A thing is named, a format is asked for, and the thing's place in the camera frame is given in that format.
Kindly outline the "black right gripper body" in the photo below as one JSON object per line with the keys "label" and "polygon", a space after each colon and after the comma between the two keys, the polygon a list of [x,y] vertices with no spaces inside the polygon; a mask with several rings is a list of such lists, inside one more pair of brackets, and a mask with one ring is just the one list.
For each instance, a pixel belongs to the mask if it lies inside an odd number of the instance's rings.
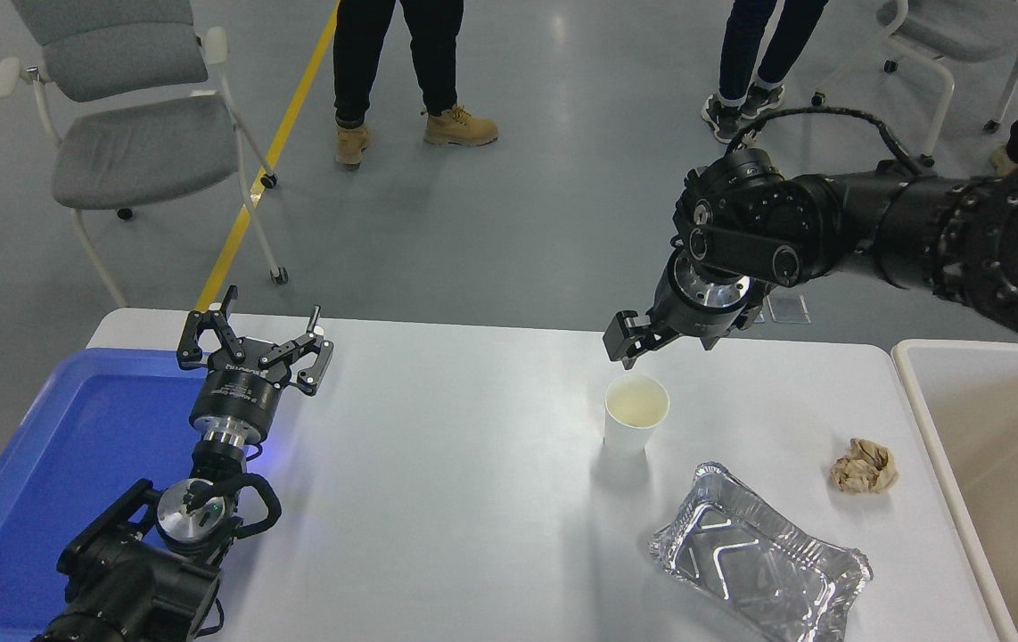
{"label": "black right gripper body", "polygon": [[745,276],[694,267],[685,253],[673,253],[657,284],[649,317],[669,318],[679,338],[700,338],[709,350],[745,306]]}

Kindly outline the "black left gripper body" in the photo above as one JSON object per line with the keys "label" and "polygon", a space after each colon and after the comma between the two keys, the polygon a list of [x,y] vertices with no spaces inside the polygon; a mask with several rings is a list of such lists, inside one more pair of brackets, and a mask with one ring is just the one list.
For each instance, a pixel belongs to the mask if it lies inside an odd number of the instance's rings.
{"label": "black left gripper body", "polygon": [[208,358],[208,374],[191,411],[191,426],[200,434],[231,426],[247,440],[267,439],[284,384],[291,377],[285,362],[261,368],[259,359],[277,347],[272,342],[243,338],[244,359],[235,363],[224,347]]}

